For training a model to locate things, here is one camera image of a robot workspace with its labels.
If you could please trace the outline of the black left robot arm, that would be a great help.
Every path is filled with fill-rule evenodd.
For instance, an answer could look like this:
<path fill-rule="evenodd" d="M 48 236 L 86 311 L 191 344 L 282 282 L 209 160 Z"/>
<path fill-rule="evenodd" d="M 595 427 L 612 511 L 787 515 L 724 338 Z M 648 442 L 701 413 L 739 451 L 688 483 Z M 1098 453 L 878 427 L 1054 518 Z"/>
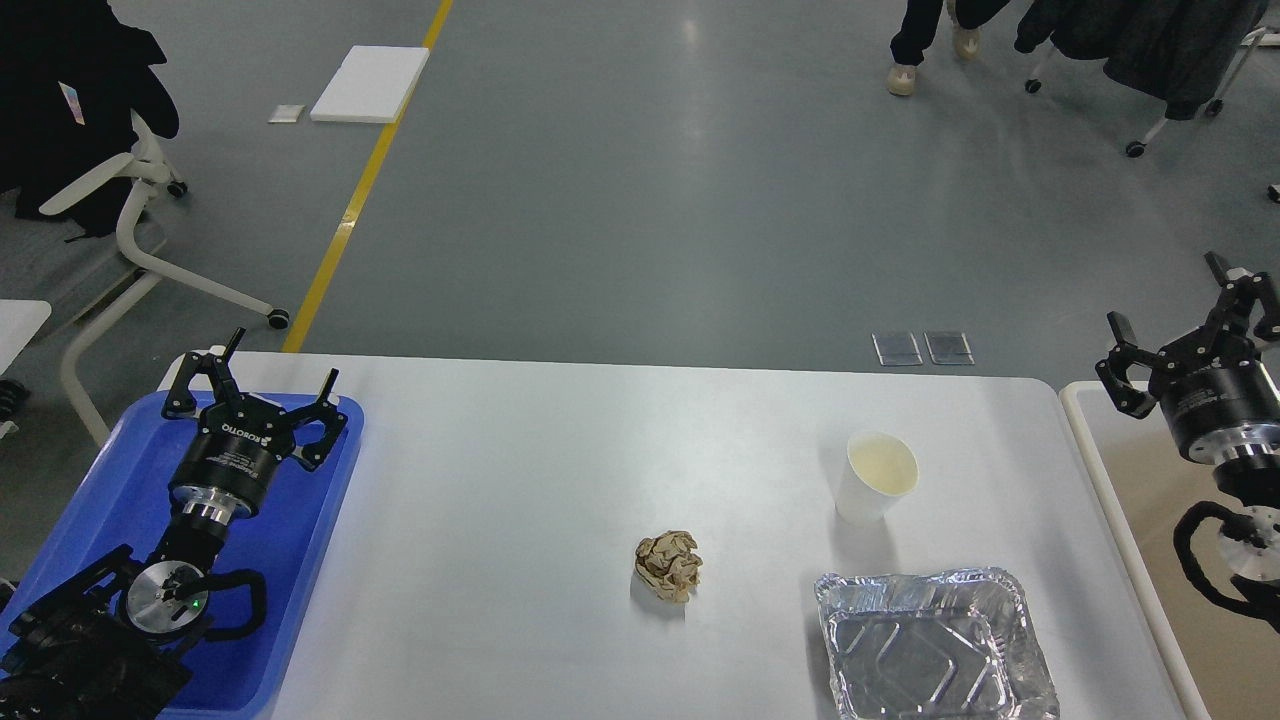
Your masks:
<path fill-rule="evenodd" d="M 246 714 L 282 678 L 346 491 L 361 415 L 189 352 L 111 433 L 3 615 L 5 719 Z"/>

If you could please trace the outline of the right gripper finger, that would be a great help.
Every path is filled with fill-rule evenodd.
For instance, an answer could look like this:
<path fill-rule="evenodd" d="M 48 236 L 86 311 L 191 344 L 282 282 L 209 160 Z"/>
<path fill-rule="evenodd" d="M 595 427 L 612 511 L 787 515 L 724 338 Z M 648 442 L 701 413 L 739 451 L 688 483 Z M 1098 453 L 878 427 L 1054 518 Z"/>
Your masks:
<path fill-rule="evenodd" d="M 1267 272 L 1230 266 L 1219 252 L 1204 254 L 1220 293 L 1204 323 L 1194 333 L 1194 346 L 1225 346 L 1245 341 L 1277 346 L 1277 288 Z"/>
<path fill-rule="evenodd" d="M 1155 372 L 1170 369 L 1169 357 L 1160 351 L 1149 351 L 1138 345 L 1129 319 L 1121 313 L 1107 313 L 1106 320 L 1114 343 L 1106 357 L 1096 365 L 1096 374 L 1117 411 L 1135 419 L 1146 419 L 1158 404 L 1158 396 L 1138 389 L 1129 377 L 1134 366 Z"/>

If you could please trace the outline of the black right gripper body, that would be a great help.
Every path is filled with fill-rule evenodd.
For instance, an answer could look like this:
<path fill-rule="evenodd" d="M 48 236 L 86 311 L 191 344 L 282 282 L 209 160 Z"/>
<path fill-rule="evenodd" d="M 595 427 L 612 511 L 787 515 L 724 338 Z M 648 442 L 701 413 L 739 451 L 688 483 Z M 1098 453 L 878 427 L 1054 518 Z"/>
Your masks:
<path fill-rule="evenodd" d="M 1226 333 L 1216 345 L 1193 333 L 1165 345 L 1161 389 L 1149 392 L 1178 452 L 1190 462 L 1277 455 L 1277 387 L 1253 340 Z"/>

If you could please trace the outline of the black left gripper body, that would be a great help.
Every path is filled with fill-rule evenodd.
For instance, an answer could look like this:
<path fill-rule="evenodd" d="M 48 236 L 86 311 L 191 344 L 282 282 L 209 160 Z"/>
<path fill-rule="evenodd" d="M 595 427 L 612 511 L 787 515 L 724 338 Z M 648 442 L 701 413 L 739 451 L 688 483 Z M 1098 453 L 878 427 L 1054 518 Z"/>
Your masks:
<path fill-rule="evenodd" d="M 257 516 L 284 457 L 296 447 L 285 415 L 284 406 L 257 395 L 204 407 L 168 484 L 172 507 L 184 512 L 204 503 L 234 519 Z"/>

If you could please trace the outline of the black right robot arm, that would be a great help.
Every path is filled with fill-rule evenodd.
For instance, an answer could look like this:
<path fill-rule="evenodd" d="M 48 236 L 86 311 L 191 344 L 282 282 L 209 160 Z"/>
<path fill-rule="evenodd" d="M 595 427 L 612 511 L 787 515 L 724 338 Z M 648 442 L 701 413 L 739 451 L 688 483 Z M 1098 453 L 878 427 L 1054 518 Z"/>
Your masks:
<path fill-rule="evenodd" d="M 1196 502 L 1175 525 L 1187 580 L 1212 605 L 1277 626 L 1279 402 L 1265 366 L 1277 347 L 1277 290 L 1270 274 L 1217 252 L 1204 260 L 1219 287 L 1206 319 L 1147 350 L 1110 313 L 1114 343 L 1094 370 L 1119 413 L 1160 410 L 1179 455 L 1210 468 L 1235 501 Z"/>

